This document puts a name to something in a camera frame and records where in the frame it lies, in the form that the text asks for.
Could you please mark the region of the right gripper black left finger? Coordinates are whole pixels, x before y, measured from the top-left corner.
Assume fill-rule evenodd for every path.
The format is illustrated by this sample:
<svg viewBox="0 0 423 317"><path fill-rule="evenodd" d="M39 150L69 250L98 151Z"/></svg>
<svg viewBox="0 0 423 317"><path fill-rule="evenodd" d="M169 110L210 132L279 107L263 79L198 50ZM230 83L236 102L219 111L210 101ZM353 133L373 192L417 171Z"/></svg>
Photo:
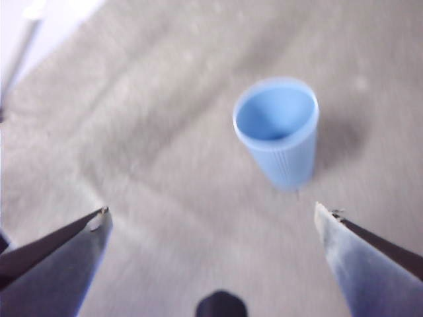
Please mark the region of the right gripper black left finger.
<svg viewBox="0 0 423 317"><path fill-rule="evenodd" d="M24 246L2 232L1 315L77 316L111 231L102 207Z"/></svg>

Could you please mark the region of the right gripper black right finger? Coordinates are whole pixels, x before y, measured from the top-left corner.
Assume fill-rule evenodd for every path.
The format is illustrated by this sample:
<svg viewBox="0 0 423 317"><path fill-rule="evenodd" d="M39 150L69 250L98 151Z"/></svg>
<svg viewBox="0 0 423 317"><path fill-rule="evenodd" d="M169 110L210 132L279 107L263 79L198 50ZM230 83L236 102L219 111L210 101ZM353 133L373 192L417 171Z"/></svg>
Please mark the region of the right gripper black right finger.
<svg viewBox="0 0 423 317"><path fill-rule="evenodd" d="M315 226L352 316L422 315L422 256L322 203L315 205Z"/></svg>

